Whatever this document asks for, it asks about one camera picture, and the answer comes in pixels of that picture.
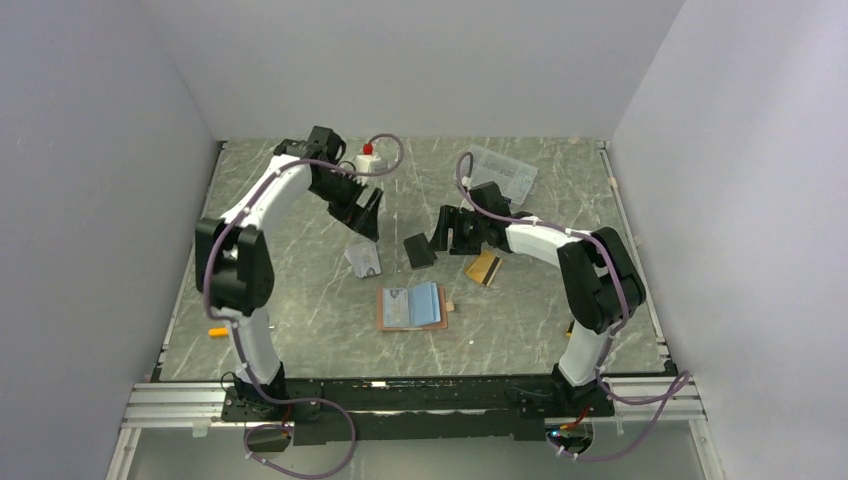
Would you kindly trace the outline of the silver credit cards stack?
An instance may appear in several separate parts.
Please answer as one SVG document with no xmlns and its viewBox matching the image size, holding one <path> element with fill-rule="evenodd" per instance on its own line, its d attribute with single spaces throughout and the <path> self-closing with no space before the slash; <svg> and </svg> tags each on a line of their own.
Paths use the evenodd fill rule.
<svg viewBox="0 0 848 480">
<path fill-rule="evenodd" d="M 371 241 L 348 246 L 344 251 L 344 258 L 350 263 L 354 275 L 359 279 L 382 273 L 376 244 Z"/>
</svg>

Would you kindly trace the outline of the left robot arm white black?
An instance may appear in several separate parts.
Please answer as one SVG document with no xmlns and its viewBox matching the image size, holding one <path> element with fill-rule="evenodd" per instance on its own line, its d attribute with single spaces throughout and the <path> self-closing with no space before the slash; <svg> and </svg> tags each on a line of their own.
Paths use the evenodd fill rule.
<svg viewBox="0 0 848 480">
<path fill-rule="evenodd" d="M 328 127 L 314 127 L 305 140 L 286 139 L 244 197 L 195 226 L 196 288 L 208 318 L 225 323 L 235 349 L 236 398 L 264 420 L 279 417 L 293 402 L 269 331 L 275 270 L 266 228 L 277 225 L 301 195 L 312 193 L 335 220 L 377 241 L 383 192 L 375 189 L 365 204 L 358 200 L 366 178 L 397 169 L 405 149 L 397 136 L 376 134 L 354 160 L 345 161 L 346 152 L 346 142 Z"/>
</svg>

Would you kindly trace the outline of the brown leather card holder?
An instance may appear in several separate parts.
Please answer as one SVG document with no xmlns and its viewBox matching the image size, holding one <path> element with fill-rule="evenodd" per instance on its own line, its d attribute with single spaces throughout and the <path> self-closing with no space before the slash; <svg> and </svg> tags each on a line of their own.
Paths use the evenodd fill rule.
<svg viewBox="0 0 848 480">
<path fill-rule="evenodd" d="M 453 302 L 446 298 L 445 290 L 435 282 L 425 282 L 414 287 L 405 287 L 408 291 L 410 325 L 405 328 L 387 328 L 382 321 L 382 293 L 377 292 L 377 328 L 385 332 L 428 331 L 446 329 L 449 314 L 455 310 Z"/>
</svg>

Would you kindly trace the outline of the single silver credit card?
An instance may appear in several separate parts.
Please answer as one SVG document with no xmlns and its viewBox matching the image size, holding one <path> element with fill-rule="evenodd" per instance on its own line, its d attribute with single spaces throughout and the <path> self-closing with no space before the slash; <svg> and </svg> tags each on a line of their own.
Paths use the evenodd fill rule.
<svg viewBox="0 0 848 480">
<path fill-rule="evenodd" d="M 410 325 L 408 291 L 404 288 L 387 288 L 382 293 L 382 321 L 387 328 L 405 328 Z"/>
</svg>

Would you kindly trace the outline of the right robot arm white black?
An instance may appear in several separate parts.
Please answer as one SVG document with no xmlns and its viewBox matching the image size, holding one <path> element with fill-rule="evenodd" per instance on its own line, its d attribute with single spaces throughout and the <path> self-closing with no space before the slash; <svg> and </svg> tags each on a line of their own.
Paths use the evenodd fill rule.
<svg viewBox="0 0 848 480">
<path fill-rule="evenodd" d="M 647 299 L 621 236 L 611 227 L 574 230 L 514 213 L 493 181 L 461 192 L 470 207 L 441 207 L 430 250 L 477 255 L 489 245 L 559 269 L 574 324 L 552 372 L 551 401 L 564 415 L 578 413 L 599 386 L 613 337 Z"/>
</svg>

